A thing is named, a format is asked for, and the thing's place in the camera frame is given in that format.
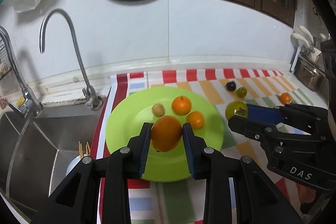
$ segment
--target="wooden skewer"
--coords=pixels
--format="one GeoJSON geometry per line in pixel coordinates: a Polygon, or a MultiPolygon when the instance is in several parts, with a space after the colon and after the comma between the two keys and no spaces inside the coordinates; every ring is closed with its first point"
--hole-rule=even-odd
{"type": "Polygon", "coordinates": [[[89,155],[90,155],[90,154],[91,154],[91,148],[90,148],[90,145],[89,145],[88,142],[86,142],[86,144],[87,144],[87,148],[88,148],[88,150],[89,150],[89,155]]]}
{"type": "Polygon", "coordinates": [[[84,155],[83,155],[83,147],[82,147],[81,142],[78,142],[78,147],[79,147],[79,157],[80,159],[82,159],[84,155]]]}

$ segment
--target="sink basin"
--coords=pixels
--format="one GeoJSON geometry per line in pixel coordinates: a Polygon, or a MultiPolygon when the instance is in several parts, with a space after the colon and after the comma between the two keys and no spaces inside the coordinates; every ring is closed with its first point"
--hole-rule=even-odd
{"type": "Polygon", "coordinates": [[[7,112],[0,119],[0,188],[28,218],[36,214],[78,156],[91,143],[100,111],[84,105],[43,109],[38,118],[7,112]]]}

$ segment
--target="orange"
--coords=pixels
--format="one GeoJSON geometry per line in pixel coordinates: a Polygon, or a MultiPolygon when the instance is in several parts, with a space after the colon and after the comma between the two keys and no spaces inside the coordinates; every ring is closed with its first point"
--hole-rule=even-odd
{"type": "Polygon", "coordinates": [[[198,111],[193,111],[187,116],[187,122],[190,123],[192,129],[201,129],[204,126],[204,117],[198,111]]]}
{"type": "Polygon", "coordinates": [[[178,119],[170,115],[159,118],[152,126],[152,147],[159,152],[168,152],[179,144],[182,126],[178,119]]]}
{"type": "Polygon", "coordinates": [[[187,97],[179,96],[173,100],[171,108],[177,115],[187,115],[191,110],[191,102],[187,97]]]}
{"type": "Polygon", "coordinates": [[[286,103],[289,103],[291,101],[291,97],[288,93],[283,93],[280,95],[280,98],[279,98],[280,102],[283,103],[283,104],[286,104],[286,103]]]}

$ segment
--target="screw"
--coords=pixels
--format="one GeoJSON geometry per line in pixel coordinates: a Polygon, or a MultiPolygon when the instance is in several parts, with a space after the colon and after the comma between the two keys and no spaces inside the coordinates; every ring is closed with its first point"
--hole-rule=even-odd
{"type": "Polygon", "coordinates": [[[82,162],[83,162],[84,164],[89,164],[91,161],[92,161],[92,158],[89,157],[89,156],[86,156],[86,157],[84,157],[84,158],[82,159],[82,162]]]}
{"type": "Polygon", "coordinates": [[[211,147],[206,147],[206,148],[204,148],[204,152],[207,153],[207,154],[212,154],[214,152],[214,150],[211,147]]]}
{"type": "Polygon", "coordinates": [[[281,146],[277,146],[275,148],[275,151],[281,154],[284,151],[284,149],[281,146]]]}
{"type": "Polygon", "coordinates": [[[127,154],[129,151],[131,151],[128,147],[122,147],[120,148],[120,153],[127,154]]]}
{"type": "Polygon", "coordinates": [[[245,163],[249,164],[249,163],[251,163],[251,162],[252,162],[252,158],[251,158],[251,157],[249,157],[249,156],[244,156],[244,157],[243,157],[243,162],[245,162],[245,163]]]}

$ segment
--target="metal pot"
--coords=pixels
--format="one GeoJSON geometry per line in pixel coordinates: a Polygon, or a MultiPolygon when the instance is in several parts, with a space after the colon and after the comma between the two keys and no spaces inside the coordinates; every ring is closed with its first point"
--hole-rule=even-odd
{"type": "Polygon", "coordinates": [[[314,65],[303,59],[301,56],[299,58],[299,67],[295,70],[296,77],[303,83],[307,88],[312,91],[317,91],[321,80],[325,77],[324,73],[316,68],[314,65]]]}

